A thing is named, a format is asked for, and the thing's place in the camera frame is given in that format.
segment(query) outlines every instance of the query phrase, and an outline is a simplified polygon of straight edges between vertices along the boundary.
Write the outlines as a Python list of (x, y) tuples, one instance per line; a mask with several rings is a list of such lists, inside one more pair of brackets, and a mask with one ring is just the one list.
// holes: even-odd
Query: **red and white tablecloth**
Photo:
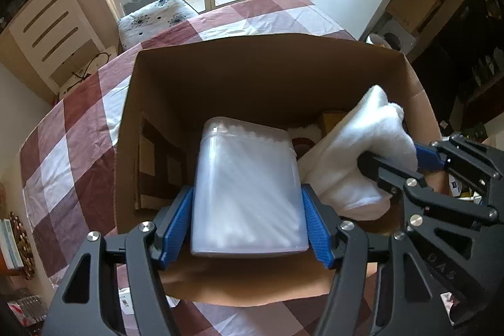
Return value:
[[(23, 194), (31, 225), (27, 228), (33, 231), (43, 267), (54, 285), (59, 283), (89, 231), (115, 233), (114, 146), (138, 52), (220, 37), (286, 32), (353, 40), (308, 0), (248, 0), (193, 17), (130, 48), (99, 69), (45, 116), (22, 146), (20, 158)], [(284, 324), (281, 332), (274, 332), (260, 325), (261, 318), (254, 332), (249, 328), (243, 334), (301, 336), (305, 333), (300, 331), (320, 315), (323, 303), (313, 318), (301, 319), (305, 312), (297, 307), (302, 304), (300, 300), (266, 305), (269, 308), (222, 308), (208, 319), (205, 333), (200, 332), (204, 330), (202, 327), (189, 326), (182, 334), (241, 334), (235, 327), (248, 320), (257, 322), (257, 315), (270, 315), (271, 329), (275, 329), (275, 318), (282, 317), (280, 312), (283, 312), (298, 324)], [(203, 318), (209, 318), (214, 308), (182, 302), (175, 311), (186, 309), (189, 314), (191, 309), (197, 309)]]

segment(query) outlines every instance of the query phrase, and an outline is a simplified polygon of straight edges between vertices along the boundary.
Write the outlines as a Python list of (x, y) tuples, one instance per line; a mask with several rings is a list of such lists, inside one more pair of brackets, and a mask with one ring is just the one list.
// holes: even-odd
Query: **white fluffy object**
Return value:
[(365, 151), (389, 157), (416, 170), (413, 140), (402, 127), (404, 111), (389, 103), (379, 86), (370, 88), (359, 104), (297, 162), (302, 183), (311, 184), (324, 204), (338, 215), (356, 220), (381, 217), (390, 207), (388, 193), (357, 168)]

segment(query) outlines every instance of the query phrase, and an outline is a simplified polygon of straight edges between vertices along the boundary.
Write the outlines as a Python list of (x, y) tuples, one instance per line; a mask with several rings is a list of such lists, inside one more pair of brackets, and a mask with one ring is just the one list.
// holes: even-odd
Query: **metal screw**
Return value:
[(398, 241), (402, 241), (406, 238), (406, 234), (402, 231), (394, 231), (394, 238)]
[(497, 216), (499, 215), (499, 213), (497, 212), (496, 209), (492, 209), (490, 210), (490, 212), (488, 213), (488, 216), (492, 219), (496, 219)]
[(417, 184), (418, 184), (418, 181), (417, 181), (417, 180), (415, 180), (414, 178), (408, 178), (408, 179), (406, 180), (406, 185), (407, 185), (408, 187), (416, 187), (416, 185), (417, 185)]
[(143, 221), (141, 224), (138, 225), (138, 228), (142, 232), (148, 232), (154, 229), (154, 223), (152, 221)]
[(340, 228), (344, 231), (351, 231), (355, 228), (355, 225), (352, 221), (342, 221), (340, 224)]
[(410, 217), (410, 224), (413, 225), (413, 227), (419, 227), (420, 225), (423, 224), (422, 216), (418, 214), (413, 214)]
[(88, 241), (94, 242), (100, 238), (100, 233), (98, 231), (91, 231), (86, 238)]

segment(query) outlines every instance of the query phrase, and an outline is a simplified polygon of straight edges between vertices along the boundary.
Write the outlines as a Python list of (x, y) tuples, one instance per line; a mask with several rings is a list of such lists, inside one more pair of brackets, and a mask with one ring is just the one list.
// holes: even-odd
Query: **book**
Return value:
[(14, 232), (12, 232), (12, 225), (9, 219), (3, 220), (5, 228), (5, 236), (7, 239), (7, 246), (9, 252), (11, 253), (12, 262), (16, 268), (24, 267), (23, 260), (21, 259), (21, 254), (19, 253), (18, 246), (16, 245), (16, 239), (14, 238)]
[(3, 229), (4, 225), (1, 224), (0, 227), (0, 250), (2, 251), (3, 260), (5, 261), (5, 265), (8, 270), (14, 269), (14, 263), (12, 262), (11, 253), (9, 252), (9, 246), (7, 245), (7, 238), (5, 236), (5, 230)]

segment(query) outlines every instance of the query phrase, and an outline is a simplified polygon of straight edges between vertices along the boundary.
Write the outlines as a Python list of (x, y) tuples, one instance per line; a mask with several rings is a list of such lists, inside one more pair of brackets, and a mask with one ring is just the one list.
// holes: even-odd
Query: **silver bolt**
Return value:
[(394, 238), (398, 241), (402, 241), (406, 238), (406, 234), (402, 231), (394, 231)]
[(418, 215), (418, 214), (413, 214), (411, 217), (410, 217), (410, 224), (413, 226), (413, 227), (419, 227), (420, 225), (423, 224), (423, 218), (421, 215)]
[(407, 185), (408, 187), (416, 187), (416, 185), (417, 185), (417, 184), (418, 184), (418, 181), (417, 181), (417, 180), (415, 180), (414, 178), (408, 178), (408, 179), (406, 180), (406, 185)]
[(154, 223), (152, 221), (144, 221), (138, 225), (138, 228), (142, 232), (148, 232), (154, 229)]
[(351, 231), (355, 228), (355, 225), (352, 221), (344, 220), (341, 222), (340, 228), (344, 231)]
[(86, 238), (88, 241), (94, 242), (100, 238), (100, 233), (98, 231), (91, 231)]

